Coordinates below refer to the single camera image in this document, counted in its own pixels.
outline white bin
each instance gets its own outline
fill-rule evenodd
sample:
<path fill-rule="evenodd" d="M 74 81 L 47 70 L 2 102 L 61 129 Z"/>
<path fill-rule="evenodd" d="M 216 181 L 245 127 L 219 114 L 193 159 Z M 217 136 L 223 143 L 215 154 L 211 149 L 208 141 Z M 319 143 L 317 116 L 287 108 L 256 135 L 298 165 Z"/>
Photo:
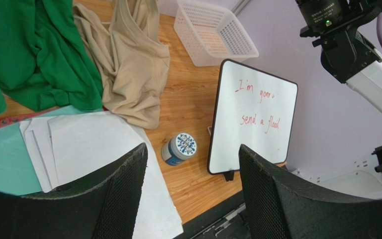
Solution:
<path fill-rule="evenodd" d="M 218 66 L 259 56 L 247 32 L 228 9 L 196 0 L 178 0 L 174 29 L 195 66 Z"/>

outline tan fabric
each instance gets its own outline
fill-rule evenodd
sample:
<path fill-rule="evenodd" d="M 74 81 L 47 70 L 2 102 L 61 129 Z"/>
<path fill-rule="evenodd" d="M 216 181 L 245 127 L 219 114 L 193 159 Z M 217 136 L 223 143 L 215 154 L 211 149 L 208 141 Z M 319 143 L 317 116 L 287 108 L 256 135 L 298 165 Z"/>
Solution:
<path fill-rule="evenodd" d="M 155 129 L 169 70 L 169 47 L 160 43 L 156 0 L 117 0 L 108 30 L 80 3 L 75 24 L 101 73 L 102 102 L 129 123 Z"/>

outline wooden tabletop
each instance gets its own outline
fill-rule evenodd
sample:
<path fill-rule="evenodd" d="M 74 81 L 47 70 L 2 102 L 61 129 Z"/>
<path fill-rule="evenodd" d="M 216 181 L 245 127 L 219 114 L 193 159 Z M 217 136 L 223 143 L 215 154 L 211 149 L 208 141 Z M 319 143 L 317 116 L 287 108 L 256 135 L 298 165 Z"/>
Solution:
<path fill-rule="evenodd" d="M 93 10 L 102 21 L 110 21 L 113 9 L 102 0 L 75 0 Z M 176 35 L 175 18 L 161 15 L 159 39 L 169 45 L 171 62 L 168 81 L 161 96 L 160 125 L 146 133 L 156 151 L 160 168 L 183 224 L 241 191 L 239 172 L 226 182 L 222 175 L 207 172 L 207 156 L 216 99 L 219 66 L 195 67 Z M 6 98 L 7 110 L 0 117 L 16 116 L 33 111 Z M 197 141 L 194 157 L 170 166 L 161 157 L 162 146 L 179 132 L 190 133 Z"/>

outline whiteboard black frame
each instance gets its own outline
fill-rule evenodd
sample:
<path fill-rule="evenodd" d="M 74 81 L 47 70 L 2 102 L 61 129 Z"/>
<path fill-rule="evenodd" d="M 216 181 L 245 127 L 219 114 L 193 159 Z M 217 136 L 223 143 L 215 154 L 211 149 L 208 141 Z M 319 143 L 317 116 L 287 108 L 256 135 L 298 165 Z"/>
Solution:
<path fill-rule="evenodd" d="M 243 64 L 243 63 L 241 63 L 241 62 L 237 62 L 237 61 L 234 61 L 234 60 L 231 60 L 231 59 L 225 59 L 225 60 L 223 60 L 222 63 L 220 64 L 220 70 L 219 70 L 219 80 L 218 80 L 218 83 L 217 83 L 216 103 L 215 103 L 215 106 L 214 106 L 214 115 L 213 115 L 213 123 L 212 123 L 211 136 L 210 136 L 209 153 L 208 153 L 208 156 L 207 156 L 207 171 L 208 171 L 209 174 L 211 174 L 211 175 L 224 174 L 224 173 L 227 172 L 227 171 L 225 171 L 225 172 L 218 172 L 218 173 L 212 173 L 212 172 L 210 172 L 210 156 L 211 156 L 211 149 L 212 149 L 212 146 L 213 146 L 213 136 L 214 136 L 214 134 L 215 134 L 215 132 L 216 132 L 216 131 L 215 131 L 215 130 L 216 130 L 216 126 L 215 126 L 215 125 L 216 125 L 217 105 L 218 105 L 218 101 L 219 101 L 219 93 L 220 93 L 220 83 L 221 83 L 221 80 L 222 80 L 223 65 L 224 65 L 225 62 L 227 62 L 227 61 L 236 63 L 236 64 L 238 64 L 238 65 L 241 65 L 241 66 L 250 68 L 250 69 L 252 69 L 252 70 L 255 70 L 255 71 L 258 71 L 258 72 L 261 72 L 261 73 L 264 73 L 264 74 L 266 74 L 266 75 L 273 76 L 273 77 L 278 78 L 278 79 L 280 79 L 280 80 L 290 82 L 290 83 L 292 83 L 292 84 L 295 84 L 295 86 L 297 87 L 297 93 L 296 93 L 295 102 L 294 102 L 294 112 L 292 113 L 292 123 L 291 123 L 291 129 L 290 129 L 289 138 L 288 138 L 288 150 L 286 151 L 286 157 L 285 157 L 285 160 L 284 160 L 283 162 L 280 162 L 280 163 L 284 163 L 284 162 L 287 160 L 287 158 L 288 158 L 288 153 L 289 153 L 289 141 L 291 140 L 291 132 L 292 132 L 292 126 L 293 126 L 293 123 L 294 123 L 295 107 L 296 107 L 296 105 L 297 105 L 298 84 L 295 83 L 295 82 L 289 81 L 289 80 L 287 80 L 287 79 L 284 79 L 284 78 L 282 78 L 282 77 L 276 76 L 276 75 L 274 75 L 274 74 L 267 73 L 267 72 L 262 71 L 262 70 L 259 70 L 259 69 L 257 69 L 257 68 L 248 66 L 248 65 Z"/>

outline small whiteboard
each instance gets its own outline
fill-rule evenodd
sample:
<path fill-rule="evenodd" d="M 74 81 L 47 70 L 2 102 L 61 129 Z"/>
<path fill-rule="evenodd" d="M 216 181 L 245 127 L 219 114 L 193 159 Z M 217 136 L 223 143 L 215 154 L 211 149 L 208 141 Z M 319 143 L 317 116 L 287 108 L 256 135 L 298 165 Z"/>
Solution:
<path fill-rule="evenodd" d="M 271 163 L 285 162 L 297 98 L 297 84 L 225 60 L 220 66 L 207 170 L 240 169 L 245 144 Z"/>

